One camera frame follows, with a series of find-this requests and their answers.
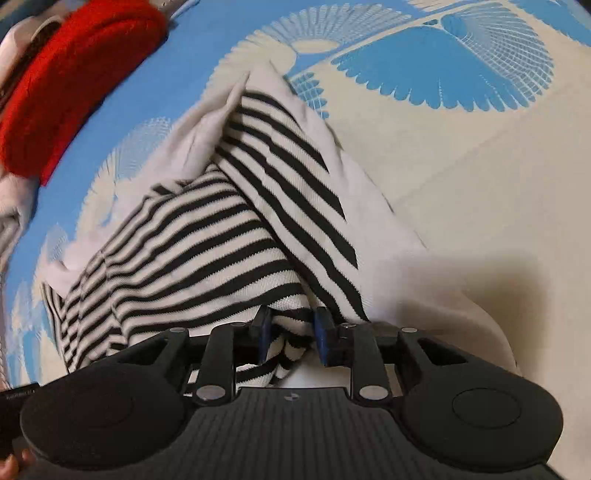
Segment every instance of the red cloth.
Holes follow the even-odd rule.
[[[166,35],[147,0],[90,0],[33,60],[0,124],[0,161],[45,185],[86,118]]]

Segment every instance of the white fabric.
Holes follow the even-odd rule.
[[[36,179],[0,174],[0,274],[29,223],[38,185]]]
[[[0,86],[22,57],[33,38],[48,23],[64,19],[80,6],[81,2],[60,0],[36,17],[28,17],[14,25],[0,43]]]
[[[424,329],[515,371],[511,348],[500,327],[462,294],[419,238],[400,224],[361,168],[337,148],[326,124],[290,92],[268,64],[254,69],[248,83],[243,79],[231,90],[212,93],[189,110],[150,157],[127,195],[119,198],[109,225],[70,244],[63,263],[54,262],[48,268],[47,284],[65,296],[150,185],[166,178],[194,179],[203,172],[245,85],[278,100],[324,159],[352,232],[361,279],[358,288],[369,319]]]
[[[47,267],[45,282],[65,297],[90,259],[116,232],[150,187],[167,180],[194,180],[209,163],[226,118],[235,109],[246,77],[234,87],[188,110],[170,135],[152,153],[139,174],[115,202],[107,225],[76,239],[64,250],[62,261]]]
[[[515,371],[509,342],[498,324],[470,301],[450,271],[423,247],[395,215],[360,166],[335,145],[318,114],[289,90],[272,69],[261,65],[248,87],[278,99],[314,141],[335,178],[345,217],[352,228],[363,308],[371,321],[413,326],[434,333],[500,367]]]

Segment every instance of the bed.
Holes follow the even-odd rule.
[[[201,0],[40,190],[3,285],[7,381],[66,373],[39,269],[108,221],[118,189],[204,91],[270,61],[428,247],[479,257],[466,288],[504,328],[522,372],[561,402],[553,465],[583,478],[590,47],[591,16],[574,0]]]

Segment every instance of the ribbed black surface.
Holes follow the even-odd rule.
[[[462,472],[418,451],[392,417],[351,403],[341,388],[243,388],[230,405],[204,408],[151,459],[109,472],[39,463],[29,480],[555,480],[545,466]]]

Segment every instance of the black and white striped fabric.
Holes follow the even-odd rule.
[[[316,306],[366,320],[326,165],[290,113],[253,91],[204,175],[154,186],[65,298],[43,294],[69,371],[170,327],[248,322],[266,305],[278,326],[267,362],[236,379],[266,384],[303,354]]]
[[[38,180],[24,179],[0,167],[0,275],[27,228],[36,197]]]

